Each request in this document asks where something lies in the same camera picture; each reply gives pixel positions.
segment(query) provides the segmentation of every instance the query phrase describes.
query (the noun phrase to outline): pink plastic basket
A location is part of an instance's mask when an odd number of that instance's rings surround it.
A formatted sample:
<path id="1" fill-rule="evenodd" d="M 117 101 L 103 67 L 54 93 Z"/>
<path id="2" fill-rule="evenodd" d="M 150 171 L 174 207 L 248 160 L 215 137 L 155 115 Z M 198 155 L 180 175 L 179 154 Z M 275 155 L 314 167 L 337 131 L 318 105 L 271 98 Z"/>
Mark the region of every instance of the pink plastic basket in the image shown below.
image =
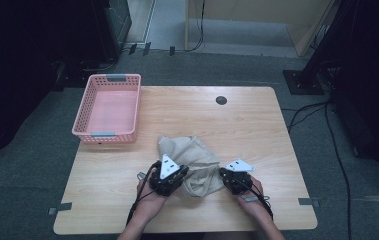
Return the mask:
<path id="1" fill-rule="evenodd" d="M 139 74 L 90 76 L 73 134 L 86 144 L 135 142 L 140 85 Z"/>

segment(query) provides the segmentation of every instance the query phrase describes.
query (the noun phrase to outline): black stand base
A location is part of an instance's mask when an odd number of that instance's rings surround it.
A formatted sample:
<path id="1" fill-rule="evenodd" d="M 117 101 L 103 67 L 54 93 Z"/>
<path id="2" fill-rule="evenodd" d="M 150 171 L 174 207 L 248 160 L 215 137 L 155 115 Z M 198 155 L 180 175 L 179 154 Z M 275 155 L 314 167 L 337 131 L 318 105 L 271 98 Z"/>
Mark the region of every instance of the black stand base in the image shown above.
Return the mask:
<path id="1" fill-rule="evenodd" d="M 286 84 L 292 95 L 324 95 L 319 81 L 314 78 L 312 83 L 301 84 L 299 79 L 301 71 L 283 70 Z"/>

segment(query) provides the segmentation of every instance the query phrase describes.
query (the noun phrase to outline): person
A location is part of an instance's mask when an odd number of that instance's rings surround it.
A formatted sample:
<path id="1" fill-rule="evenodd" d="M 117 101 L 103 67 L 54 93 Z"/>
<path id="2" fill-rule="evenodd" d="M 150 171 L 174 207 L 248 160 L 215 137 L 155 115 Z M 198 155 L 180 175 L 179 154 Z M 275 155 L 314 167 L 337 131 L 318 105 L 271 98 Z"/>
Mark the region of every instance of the person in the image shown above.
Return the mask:
<path id="1" fill-rule="evenodd" d="M 256 178 L 251 176 L 252 183 L 263 193 L 263 187 L 261 182 Z M 137 185 L 137 191 L 139 192 L 143 180 L 139 181 Z M 149 187 L 149 184 L 146 184 L 142 189 L 142 193 L 140 196 L 145 196 L 152 192 L 152 189 Z M 258 224 L 259 232 L 263 239 L 266 240 L 280 240 L 285 239 L 279 229 L 273 222 L 273 219 L 267 212 L 267 210 L 263 207 L 263 205 L 259 201 L 253 202 L 245 202 L 244 199 L 247 197 L 254 196 L 253 193 L 248 191 L 242 195 L 236 196 L 236 200 L 242 210 L 251 216 L 255 222 Z M 155 192 L 147 195 L 142 198 L 136 207 L 135 212 L 133 213 L 133 217 L 130 219 L 128 225 L 124 229 L 124 231 L 118 236 L 117 240 L 138 240 L 142 236 L 143 230 L 148 225 L 148 223 L 157 216 L 157 214 L 161 211 L 168 197 L 164 197 L 156 194 Z"/>

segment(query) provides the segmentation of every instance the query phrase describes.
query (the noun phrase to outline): beige cloth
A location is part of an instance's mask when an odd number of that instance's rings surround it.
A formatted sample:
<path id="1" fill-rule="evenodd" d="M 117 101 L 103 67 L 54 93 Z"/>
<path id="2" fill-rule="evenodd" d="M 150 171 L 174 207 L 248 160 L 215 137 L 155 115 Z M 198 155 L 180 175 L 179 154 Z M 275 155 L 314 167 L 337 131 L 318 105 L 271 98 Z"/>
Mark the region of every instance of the beige cloth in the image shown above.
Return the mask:
<path id="1" fill-rule="evenodd" d="M 190 197 L 205 197 L 220 188 L 219 160 L 197 137 L 159 138 L 160 156 L 167 154 L 175 163 L 189 167 L 181 192 Z"/>

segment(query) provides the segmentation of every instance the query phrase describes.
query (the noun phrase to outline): white floor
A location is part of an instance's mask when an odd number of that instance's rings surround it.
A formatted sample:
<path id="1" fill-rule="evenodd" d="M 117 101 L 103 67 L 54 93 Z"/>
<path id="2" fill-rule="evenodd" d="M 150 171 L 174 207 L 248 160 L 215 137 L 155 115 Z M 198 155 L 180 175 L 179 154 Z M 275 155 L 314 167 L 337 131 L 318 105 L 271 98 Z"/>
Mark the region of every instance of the white floor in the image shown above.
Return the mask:
<path id="1" fill-rule="evenodd" d="M 174 46 L 184 50 L 185 6 L 185 0 L 155 0 L 145 41 L 151 42 L 151 49 L 168 50 Z M 200 20 L 189 24 L 189 49 L 199 40 L 199 25 Z M 203 28 L 204 41 L 196 52 L 299 57 L 284 24 L 204 20 Z M 309 58 L 312 53 L 310 49 L 303 57 Z"/>

